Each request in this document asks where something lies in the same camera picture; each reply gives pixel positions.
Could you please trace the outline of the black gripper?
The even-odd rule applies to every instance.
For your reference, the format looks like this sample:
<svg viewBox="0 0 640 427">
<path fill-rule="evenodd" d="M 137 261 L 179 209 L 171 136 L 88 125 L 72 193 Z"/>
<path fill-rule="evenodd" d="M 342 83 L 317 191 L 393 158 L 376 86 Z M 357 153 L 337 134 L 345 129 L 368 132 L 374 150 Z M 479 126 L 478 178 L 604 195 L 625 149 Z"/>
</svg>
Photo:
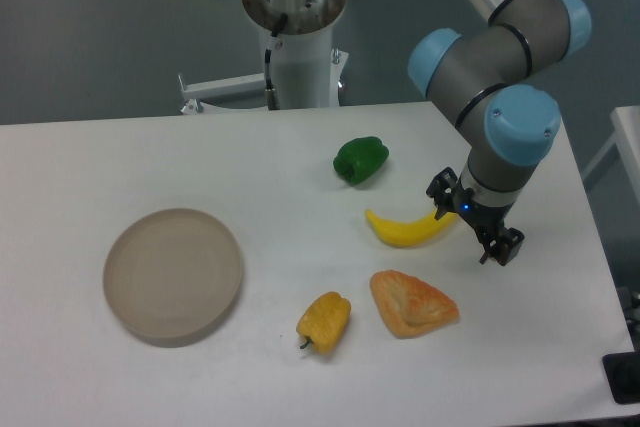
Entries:
<svg viewBox="0 0 640 427">
<path fill-rule="evenodd" d="M 521 231 L 505 226 L 510 205 L 492 207 L 479 203 L 476 192 L 471 187 L 464 187 L 450 167 L 432 179 L 426 195 L 434 202 L 435 220 L 455 213 L 473 229 L 484 249 L 479 260 L 481 264 L 493 259 L 506 266 L 517 256 L 525 236 Z"/>
</svg>

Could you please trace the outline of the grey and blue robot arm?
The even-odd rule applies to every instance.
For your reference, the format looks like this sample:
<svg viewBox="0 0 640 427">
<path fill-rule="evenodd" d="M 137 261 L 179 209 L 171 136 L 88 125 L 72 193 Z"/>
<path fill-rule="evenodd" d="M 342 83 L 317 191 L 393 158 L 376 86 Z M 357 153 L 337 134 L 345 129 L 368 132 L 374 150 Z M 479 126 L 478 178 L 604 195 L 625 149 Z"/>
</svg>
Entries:
<svg viewBox="0 0 640 427">
<path fill-rule="evenodd" d="M 453 213 L 475 232 L 486 258 L 518 253 L 523 234 L 504 220 L 550 151 L 561 115 L 530 87 L 530 75 L 582 48 L 591 17 L 582 0 L 469 0 L 487 28 L 466 39 L 451 29 L 423 38 L 407 71 L 417 90 L 469 143 L 464 169 L 445 169 L 427 188 L 436 216 Z M 270 110 L 334 106 L 338 75 L 331 34 L 346 0 L 242 0 L 257 27 Z"/>
</svg>

